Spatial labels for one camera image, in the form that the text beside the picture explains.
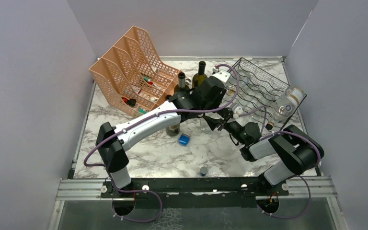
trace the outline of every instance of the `plastic bin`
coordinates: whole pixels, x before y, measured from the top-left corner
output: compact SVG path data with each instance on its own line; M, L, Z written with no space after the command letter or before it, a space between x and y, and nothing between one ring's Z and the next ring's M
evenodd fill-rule
M133 26L90 72L110 105L137 117L142 115L139 109L151 111L165 102L166 95L173 94L180 71L164 64L149 34ZM136 99L137 105L125 104L122 97Z

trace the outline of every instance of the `glass bottle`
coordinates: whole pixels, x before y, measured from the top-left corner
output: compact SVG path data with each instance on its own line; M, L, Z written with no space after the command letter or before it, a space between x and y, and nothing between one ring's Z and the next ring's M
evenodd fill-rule
M170 137L175 137L180 133L180 124L169 126L166 128L166 133Z
M271 130L274 126L274 121L281 121L292 116L298 105L304 99L304 95L305 93L301 88L297 86L288 86L280 97L273 102L273 121L269 122L266 128Z
M174 93L186 90L190 90L190 87L185 84L185 74L180 72L178 73L178 84L174 87Z
M205 66L206 63L204 61L199 62L198 73L196 73L193 77L193 88L198 87L207 78L205 74Z

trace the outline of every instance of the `blue box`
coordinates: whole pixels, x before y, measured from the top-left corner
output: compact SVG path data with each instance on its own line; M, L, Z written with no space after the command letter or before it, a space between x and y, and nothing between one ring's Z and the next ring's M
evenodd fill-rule
M178 139L178 143L182 146L187 146L189 141L190 141L190 136L184 133L181 135L180 139Z

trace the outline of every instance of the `wine bottle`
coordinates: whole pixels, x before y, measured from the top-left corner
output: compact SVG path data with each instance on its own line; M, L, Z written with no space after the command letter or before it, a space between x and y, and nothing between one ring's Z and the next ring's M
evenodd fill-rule
M186 90L190 90L190 87L185 84L185 74L180 72L178 73L178 84L174 87L174 93Z
M193 77L193 88L198 87L198 85L200 85L207 78L205 75L205 66L206 64L204 61L199 62L198 73L196 73Z
M274 122L286 120L292 116L299 104L304 99L304 91L297 86L288 86L275 102L272 103L272 121L266 124L266 128L271 130Z

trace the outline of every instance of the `gray wall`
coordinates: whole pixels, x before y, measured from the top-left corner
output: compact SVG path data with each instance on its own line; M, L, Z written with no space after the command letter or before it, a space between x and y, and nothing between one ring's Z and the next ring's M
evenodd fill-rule
M368 229L368 1L319 0L286 63L349 229Z
M97 56L128 29L162 56L285 56L318 0L68 0Z
M65 0L0 1L0 230L47 229L94 61Z

